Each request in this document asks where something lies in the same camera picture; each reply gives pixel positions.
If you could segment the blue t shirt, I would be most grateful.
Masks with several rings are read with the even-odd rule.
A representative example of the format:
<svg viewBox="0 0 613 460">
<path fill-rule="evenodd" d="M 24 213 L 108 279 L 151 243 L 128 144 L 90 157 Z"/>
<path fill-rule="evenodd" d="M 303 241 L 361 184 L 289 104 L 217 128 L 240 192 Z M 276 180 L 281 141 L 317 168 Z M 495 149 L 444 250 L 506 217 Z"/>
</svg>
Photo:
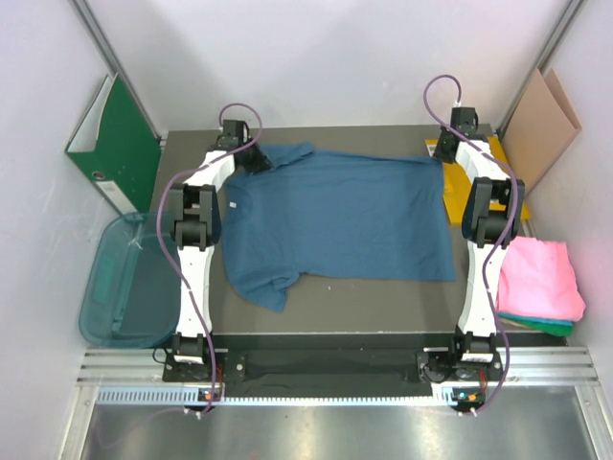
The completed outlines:
<svg viewBox="0 0 613 460">
<path fill-rule="evenodd" d="M 439 162 L 309 143 L 264 152 L 270 169 L 239 172 L 224 187 L 223 263 L 241 298 L 282 311 L 303 275 L 455 280 Z"/>
</svg>

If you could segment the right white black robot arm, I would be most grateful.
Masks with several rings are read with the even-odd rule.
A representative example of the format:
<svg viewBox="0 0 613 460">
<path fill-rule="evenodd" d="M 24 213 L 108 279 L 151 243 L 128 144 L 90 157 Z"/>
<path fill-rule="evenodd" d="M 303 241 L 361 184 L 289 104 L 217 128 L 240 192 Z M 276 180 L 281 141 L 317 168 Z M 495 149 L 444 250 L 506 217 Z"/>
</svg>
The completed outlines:
<svg viewBox="0 0 613 460">
<path fill-rule="evenodd" d="M 446 376 L 466 380 L 500 363 L 498 283 L 521 223 L 525 185 L 493 156 L 488 139 L 478 132 L 473 107 L 452 108 L 433 157 L 459 166 L 470 185 L 461 222 L 469 257 L 465 302 L 445 363 L 437 367 Z"/>
</svg>

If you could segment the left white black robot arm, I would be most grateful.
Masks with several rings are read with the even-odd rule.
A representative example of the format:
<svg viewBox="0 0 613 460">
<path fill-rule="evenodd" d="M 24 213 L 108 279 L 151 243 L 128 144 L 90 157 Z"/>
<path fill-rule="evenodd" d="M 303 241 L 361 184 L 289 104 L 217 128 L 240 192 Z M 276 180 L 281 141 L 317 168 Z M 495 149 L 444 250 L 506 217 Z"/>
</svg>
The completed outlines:
<svg viewBox="0 0 613 460">
<path fill-rule="evenodd" d="M 271 162 L 246 122 L 224 120 L 200 166 L 172 185 L 165 200 L 181 281 L 180 315 L 163 374 L 166 382 L 216 379 L 210 283 L 212 260 L 221 235 L 218 192 L 237 168 L 259 173 L 270 169 Z"/>
</svg>

